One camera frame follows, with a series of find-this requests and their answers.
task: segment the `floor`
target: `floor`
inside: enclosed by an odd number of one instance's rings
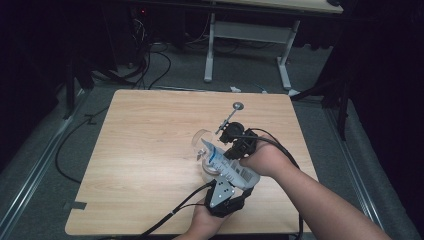
[[[203,45],[192,45],[184,51],[155,45],[144,85],[166,73],[152,89],[230,92],[231,87],[236,87],[242,92],[287,94],[276,67],[281,46],[249,44],[251,47],[234,50],[232,46],[218,46],[214,80],[208,84],[203,82]],[[308,46],[293,49],[287,65],[293,88],[303,91],[312,87],[330,52],[331,49],[312,51]],[[119,74],[127,71],[131,70],[121,67]],[[59,93],[59,105],[33,131],[0,175],[0,215],[4,216],[0,239],[98,239],[64,232],[68,206],[79,185],[59,174],[55,163],[57,159],[68,176],[83,178],[107,112],[100,111],[121,88],[128,87],[96,80],[92,91],[79,92],[78,108],[69,119],[63,119],[67,112],[65,94]],[[354,106],[349,104],[347,140],[342,141],[335,131],[337,109],[323,109],[319,96],[293,105],[320,182],[364,211],[393,239],[420,239],[378,163]],[[92,119],[94,124],[85,124],[87,114],[99,112]],[[304,239],[314,236],[305,234]]]

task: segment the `cable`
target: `cable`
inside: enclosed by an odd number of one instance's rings
[[[165,52],[166,50],[168,50],[169,48],[169,44],[166,42],[156,42],[156,43],[152,43],[152,47],[153,46],[158,46],[158,45],[164,45],[165,48],[161,49],[161,50],[157,50],[157,51],[151,51],[152,53],[160,53],[160,52]]]
[[[147,88],[147,90],[150,90],[150,89],[152,89],[152,87],[153,87],[153,85],[157,82],[157,81],[159,81],[163,76],[165,76],[168,72],[169,72],[169,69],[171,69],[171,59],[168,57],[168,56],[166,56],[165,54],[163,54],[163,53],[161,53],[161,52],[155,52],[156,54],[159,54],[159,55],[162,55],[163,57],[165,57],[167,60],[168,60],[168,68],[166,69],[166,71],[162,74],[162,75],[160,75],[158,78],[156,78],[151,84],[150,84],[150,86]]]
[[[231,40],[227,40],[227,39],[223,40],[223,39],[220,39],[220,40],[222,40],[222,41],[221,41],[221,43],[230,43],[230,44],[227,44],[227,46],[229,46],[229,45],[231,45],[231,44],[234,44],[235,46],[234,46],[234,48],[233,48],[233,49],[231,49],[231,50],[229,50],[229,51],[220,51],[220,50],[218,50],[218,49],[217,49],[217,46],[214,46],[213,50],[214,50],[215,52],[217,52],[217,53],[230,54],[230,53],[235,52],[235,51],[236,51],[236,50],[240,47],[240,41],[239,41],[239,40],[234,40],[234,39],[231,39]]]
[[[109,106],[107,106],[107,107],[105,107],[105,108],[103,108],[102,110],[100,110],[100,111],[98,111],[97,113],[95,113],[95,114],[93,114],[93,115],[90,115],[90,117],[88,118],[88,119],[86,119],[86,120],[84,120],[83,122],[81,122],[80,124],[78,124],[78,126],[76,126],[74,129],[72,129],[69,133],[68,133],[68,135],[66,135],[66,137],[63,139],[63,141],[62,141],[62,143],[59,145],[59,148],[57,149],[57,151],[56,151],[56,155],[55,155],[55,166],[56,166],[56,169],[57,169],[57,171],[60,173],[60,175],[62,175],[63,177],[65,177],[66,179],[68,179],[68,180],[70,180],[70,181],[72,181],[72,182],[75,182],[75,183],[78,183],[78,184],[81,184],[81,181],[80,180],[77,180],[77,179],[75,179],[75,178],[73,178],[73,177],[70,177],[70,176],[68,176],[67,174],[65,174],[63,171],[62,171],[62,169],[60,168],[60,165],[59,165],[59,153],[60,153],[60,150],[62,149],[62,147],[63,147],[63,145],[66,143],[66,141],[69,139],[69,137],[75,132],[75,131],[77,131],[82,125],[84,125],[85,123],[87,123],[87,122],[89,122],[89,121],[91,121],[94,117],[96,117],[97,115],[99,115],[99,114],[101,114],[102,112],[104,112],[105,110],[107,110],[109,108]]]
[[[184,201],[182,201],[174,210],[172,210],[170,213],[168,213],[168,215],[166,215],[164,218],[162,218],[158,223],[156,223],[153,227],[151,227],[150,229],[148,229],[147,231],[145,231],[144,233],[142,233],[140,236],[137,236],[135,238],[133,238],[134,240],[136,239],[144,239],[145,237],[147,237],[150,233],[152,233],[153,231],[155,231],[156,229],[158,229],[160,226],[162,226],[166,221],[168,221],[171,217],[173,217],[178,211],[180,211],[181,209],[188,207],[188,206],[192,206],[192,205],[196,205],[196,204],[190,204],[190,205],[185,205],[186,202],[188,200],[190,200],[194,195],[196,195],[198,192],[202,191],[205,188],[208,188],[210,186],[212,186],[213,184],[215,184],[216,181],[213,180],[209,183],[206,183],[205,185],[201,186],[200,188],[196,189],[193,193],[191,193],[186,199],[184,199]]]
[[[147,66],[144,69],[143,73],[141,74],[140,78],[135,82],[132,89],[136,88],[137,85],[138,85],[138,89],[140,89],[141,84],[143,84],[143,89],[146,89],[146,86],[144,85],[144,76],[146,75],[147,71],[150,69],[151,49],[152,49],[152,45],[149,45],[149,48],[147,49],[147,61],[146,61]]]
[[[144,36],[146,34],[146,29],[144,28],[144,24],[140,20],[138,20],[137,18],[134,18],[133,21],[137,22],[139,24],[138,29],[135,31],[135,35],[134,34],[132,35],[132,37],[134,38],[134,41],[135,41],[136,49],[138,50],[140,48],[140,45],[143,44]],[[139,36],[140,29],[143,29],[143,32],[141,34],[141,40],[139,42],[138,36]]]
[[[134,86],[136,83],[132,83],[132,82],[127,81],[127,80],[129,78],[132,78],[132,77],[137,76],[140,73],[143,73],[143,69],[145,69],[145,67],[146,67],[146,60],[144,58],[142,58],[141,61],[140,61],[140,65],[133,72],[130,72],[130,73],[128,73],[128,74],[126,74],[126,75],[124,75],[122,77],[119,76],[119,75],[117,75],[116,73],[114,73],[112,71],[109,71],[108,74],[114,74],[116,77],[119,77],[119,78],[125,80],[125,82],[122,82],[122,81],[114,81],[114,82],[117,82],[117,83],[120,83],[120,84],[124,84],[124,85],[132,85],[132,86]],[[108,81],[112,81],[113,80],[110,77],[110,75],[109,76],[101,76],[101,75],[96,74],[95,72],[91,72],[91,77],[93,77],[93,78],[95,78],[97,80],[100,80],[100,81],[105,81],[105,82],[108,82]]]
[[[256,139],[256,140],[261,140],[267,143],[270,143],[272,145],[274,145],[275,147],[277,147],[282,153],[284,153],[284,155],[287,156],[287,158],[290,160],[290,162],[297,168],[300,169],[299,165],[297,164],[296,160],[293,158],[293,156],[291,155],[291,153],[289,151],[287,151],[287,149],[278,141],[277,138],[275,138],[271,133],[260,129],[260,128],[251,128],[250,130],[256,130],[256,131],[261,131],[264,132],[266,134],[268,134],[274,141],[268,139],[268,138],[264,138],[264,137],[256,137],[256,136],[232,136],[234,138],[245,138],[245,139]],[[296,236],[296,240],[302,239],[303,236],[303,218],[302,216],[299,214],[299,233]]]
[[[187,205],[184,205],[184,206],[181,206],[180,208],[179,208],[179,210],[181,210],[181,209],[183,209],[183,208],[186,208],[186,207],[191,207],[191,206],[205,206],[205,204],[199,204],[199,203],[193,203],[193,204],[187,204]],[[102,237],[102,238],[99,238],[99,239],[97,239],[97,240],[119,240],[119,239],[134,239],[134,240],[136,240],[136,239],[141,239],[141,238],[145,238],[145,237],[147,237],[147,235],[146,236],[143,236],[143,234],[142,235],[140,235],[140,236],[137,236],[137,237],[135,237],[135,238],[127,238],[127,237],[110,237],[110,236],[108,236],[108,237]]]
[[[232,135],[232,137],[234,138],[245,138],[245,139],[256,139],[256,140],[261,140],[267,143],[270,143],[272,145],[274,145],[275,147],[277,147],[281,152],[284,153],[284,155],[287,156],[287,158],[290,160],[290,162],[298,169],[300,169],[299,165],[297,164],[297,162],[294,160],[293,156],[291,155],[291,153],[289,151],[287,151],[287,149],[281,145],[278,141],[274,142],[268,138],[263,138],[263,137],[255,137],[255,136],[239,136],[239,135]]]
[[[197,42],[202,42],[202,41],[204,41],[204,40],[206,40],[206,39],[208,39],[208,38],[209,38],[209,37],[205,37],[205,38],[203,38],[203,39],[202,39],[203,35],[205,35],[206,30],[208,29],[208,25],[209,25],[209,20],[210,20],[210,18],[211,18],[211,14],[209,13],[209,14],[208,14],[208,18],[206,19],[205,27],[203,28],[203,32],[200,34],[200,36],[199,36],[197,39],[195,39],[195,40],[193,40],[193,41],[191,41],[191,42],[186,42],[186,43],[185,43],[186,45],[189,45],[189,44],[192,44],[192,43],[197,43]]]
[[[264,44],[262,46],[255,46],[255,45],[249,44],[249,43],[251,43],[251,42],[250,41],[241,41],[240,46],[245,47],[245,48],[264,49],[264,48],[270,48],[272,46],[277,45],[277,43],[272,43],[272,42],[262,42]]]

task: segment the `wooden table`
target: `wooden table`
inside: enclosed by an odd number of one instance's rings
[[[292,153],[301,169],[317,179],[292,103],[287,95],[118,90],[112,100],[66,232],[70,235],[140,234],[204,184],[191,147],[200,129],[215,132],[242,102],[231,121],[263,128]],[[195,203],[206,194],[196,195]],[[193,208],[176,214],[153,234],[187,230]],[[262,177],[245,207],[221,234],[293,233],[298,212],[281,188]]]

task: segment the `gray carpet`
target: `gray carpet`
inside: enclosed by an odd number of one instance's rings
[[[164,46],[158,45],[154,49],[164,49]],[[232,51],[231,46],[218,47],[214,80],[206,84],[203,82],[206,50],[186,48],[181,51],[169,47],[163,54],[171,59],[170,71],[155,84],[155,88],[178,87],[229,92],[230,87],[235,86],[242,92],[261,92],[265,89],[269,93],[284,94],[286,91],[282,88],[275,59],[279,55],[279,49],[282,48],[278,45],[260,49],[244,47],[225,54],[219,52]],[[287,68],[294,89],[302,91],[313,86],[330,51],[331,49],[311,51],[308,47],[292,50]],[[151,62],[145,76],[147,86],[168,67],[167,59],[160,54],[153,53]],[[120,74],[126,71],[130,70],[121,68]],[[87,99],[73,117],[67,133],[87,119],[85,114],[94,114],[108,106],[113,93],[120,88],[124,87],[96,81],[93,91],[84,95]],[[34,130],[0,176],[1,216],[7,213],[32,166],[63,122],[62,117],[66,111],[63,92],[58,98],[60,104]],[[338,136],[334,134],[334,126],[329,121],[329,112],[332,110],[322,109],[318,100],[319,97],[308,97],[294,102],[294,107],[319,180],[358,209],[362,209],[352,185],[343,149]],[[69,176],[82,179],[105,115],[106,111],[95,117],[93,125],[82,125],[63,145],[59,152],[60,166]],[[352,104],[349,105],[346,127],[347,141],[343,144],[358,167],[383,227],[393,239],[420,239],[382,171]],[[66,203],[74,200],[79,186],[62,177],[56,170],[54,161],[51,158],[50,161],[47,172],[11,231],[9,239],[96,239],[68,236],[64,232],[69,215]],[[314,237],[306,234],[304,239]]]

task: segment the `hand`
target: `hand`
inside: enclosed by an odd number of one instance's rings
[[[197,204],[204,204],[205,200],[200,200]],[[174,238],[178,240],[207,240],[219,231],[225,220],[230,215],[224,218],[214,217],[209,213],[205,206],[196,206],[193,212],[191,225],[187,232]]]
[[[264,135],[262,138],[275,141],[271,136]],[[293,167],[290,160],[274,145],[258,140],[256,151],[252,155],[240,160],[240,165],[251,168],[257,174],[275,178],[281,174],[281,170]]]

